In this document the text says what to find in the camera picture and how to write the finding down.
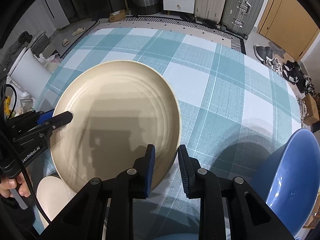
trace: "cardboard box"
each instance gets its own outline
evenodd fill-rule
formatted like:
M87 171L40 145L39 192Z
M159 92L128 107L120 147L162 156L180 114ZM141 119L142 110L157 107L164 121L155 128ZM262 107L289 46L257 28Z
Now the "cardboard box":
M303 119L303 122L306 125L312 125L315 122L319 121L319 113L316 101L313 99L313 97L308 94L305 98L302 99L307 107L307 116Z
M311 211L311 214L310 214L307 222L304 224L303 227L314 229L320 220L319 214L320 214L320 193L318 193L316 203Z
M125 19L125 10L120 10L114 13L110 13L110 22L117 22Z

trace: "teal and white checkered cloth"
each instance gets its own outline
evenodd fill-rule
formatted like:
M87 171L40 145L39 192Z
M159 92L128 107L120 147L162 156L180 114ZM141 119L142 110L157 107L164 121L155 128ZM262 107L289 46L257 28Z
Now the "teal and white checkered cloth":
M142 62L163 75L179 100L181 144L217 176L250 181L259 165L301 128L294 93L264 65L195 36L143 28L100 29L82 39L52 74L37 109L54 108L82 72L116 59ZM55 172L50 153L34 163L33 172ZM199 200L183 193L176 160L150 198L134 202L135 239L198 233L199 211Z

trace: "shoe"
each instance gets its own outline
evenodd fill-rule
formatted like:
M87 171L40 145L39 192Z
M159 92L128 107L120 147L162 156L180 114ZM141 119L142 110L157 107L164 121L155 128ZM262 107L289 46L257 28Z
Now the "shoe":
M264 64L265 66L267 66L268 68L270 68L270 69L273 68L272 61L269 60L269 59L266 59L266 60L263 62L263 64Z
M296 85L300 93L304 94L306 92L306 80L304 78L299 79Z
M267 58L270 60L273 60L273 51L270 47L265 47Z
M289 71L292 71L294 68L297 68L298 70L300 70L300 65L296 61L291 62L290 60L287 60L287 63L285 65L287 66Z
M267 52L266 52L266 48L265 47L254 45L253 46L253 50L254 50L254 53L255 53L256 57L261 62L264 62L267 59Z
M279 62L278 58L272 59L272 68L274 72L276 72L279 76L282 76L282 64Z
M295 85L299 81L298 78L294 75L293 71L287 71L285 68L282 69L282 76L285 80L289 81L292 85Z
M305 89L305 94L310 94L310 95L314 95L315 94L315 86L311 83L311 79L306 76L306 89Z

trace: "human hand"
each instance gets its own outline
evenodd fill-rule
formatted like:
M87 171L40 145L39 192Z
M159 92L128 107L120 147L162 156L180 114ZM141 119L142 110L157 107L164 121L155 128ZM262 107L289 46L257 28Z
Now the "human hand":
M2 176L0 184L0 194L5 198L13 197L9 189L16 188L17 183L21 184L19 188L19 194L24 197L29 197L30 191L22 173L20 173L15 179L8 179L6 176Z

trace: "white slipper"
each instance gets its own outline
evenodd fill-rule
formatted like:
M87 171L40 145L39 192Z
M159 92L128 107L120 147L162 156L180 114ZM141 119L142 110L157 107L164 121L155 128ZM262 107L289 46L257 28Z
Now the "white slipper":
M74 193L61 179L54 176L43 178L37 189L39 203L51 221L75 195L76 193ZM46 228L48 222L40 212L39 215L44 228Z
M70 41L68 41L67 39L64 39L62 42L62 46L65 47L70 43Z
M78 28L73 34L72 34L72 37L73 36L76 36L80 33L83 33L84 31L86 30L86 27L83 27L83 28Z

